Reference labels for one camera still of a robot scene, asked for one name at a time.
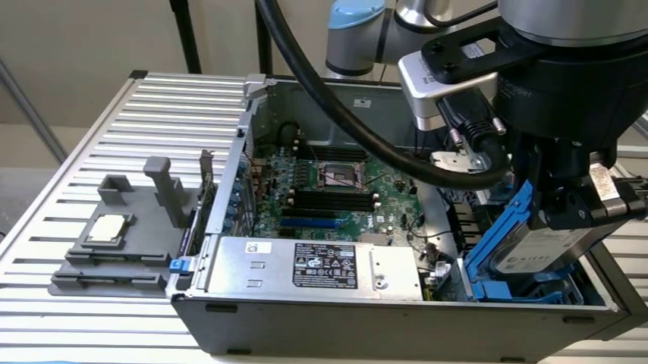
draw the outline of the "warning label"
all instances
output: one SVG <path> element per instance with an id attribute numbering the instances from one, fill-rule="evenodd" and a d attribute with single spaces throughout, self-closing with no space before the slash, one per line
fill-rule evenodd
<path id="1" fill-rule="evenodd" d="M 295 244 L 293 284 L 313 288 L 358 288 L 356 246 Z"/>

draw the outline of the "white wall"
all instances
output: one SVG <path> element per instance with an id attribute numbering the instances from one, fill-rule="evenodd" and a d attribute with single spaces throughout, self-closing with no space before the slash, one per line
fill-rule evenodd
<path id="1" fill-rule="evenodd" d="M 456 12 L 486 2 L 456 0 Z M 332 3 L 281 0 L 290 27 L 318 70 L 325 67 Z M 190 8 L 203 72 L 257 72 L 253 0 L 190 0 Z M 186 72 L 169 0 L 0 0 L 0 57 L 52 125 L 88 127 L 131 70 Z M 277 50 L 274 73 L 290 73 Z M 398 80 L 393 70 L 385 80 Z M 0 123 L 23 122 L 2 89 Z"/>

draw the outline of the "black pole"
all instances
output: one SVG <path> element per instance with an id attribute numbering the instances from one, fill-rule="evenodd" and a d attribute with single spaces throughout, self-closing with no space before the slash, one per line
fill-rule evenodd
<path id="1" fill-rule="evenodd" d="M 199 49 L 195 45 L 194 25 L 191 24 L 190 3 L 187 0 L 170 0 L 175 15 L 178 33 L 181 34 L 182 52 L 185 53 L 186 69 L 190 74 L 201 74 Z"/>
<path id="2" fill-rule="evenodd" d="M 257 52 L 259 54 L 259 72 L 262 74 L 273 74 L 273 42 L 257 2 L 254 2 L 254 10 L 257 12 Z"/>

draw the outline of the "motherboard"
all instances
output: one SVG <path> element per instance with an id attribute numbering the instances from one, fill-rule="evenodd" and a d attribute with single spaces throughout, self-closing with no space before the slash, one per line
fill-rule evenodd
<path id="1" fill-rule="evenodd" d="M 255 157 L 255 237 L 422 249 L 414 180 L 362 149 L 297 143 Z"/>

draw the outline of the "slotted metal platform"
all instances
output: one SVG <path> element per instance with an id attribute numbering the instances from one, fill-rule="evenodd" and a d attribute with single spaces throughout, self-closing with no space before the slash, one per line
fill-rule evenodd
<path id="1" fill-rule="evenodd" d="M 199 186 L 198 157 L 215 151 L 215 179 L 235 132 L 245 78 L 150 73 L 130 79 L 43 193 L 0 245 L 0 361 L 239 362 L 211 358 L 167 300 L 48 295 L 50 275 L 82 233 L 107 173 L 152 185 L 150 155 L 171 158 L 171 174 Z M 648 301 L 648 224 L 631 222 L 605 241 Z M 246 362 L 328 362 L 247 358 Z M 608 342 L 585 340 L 543 364 L 648 362 L 648 325 Z"/>

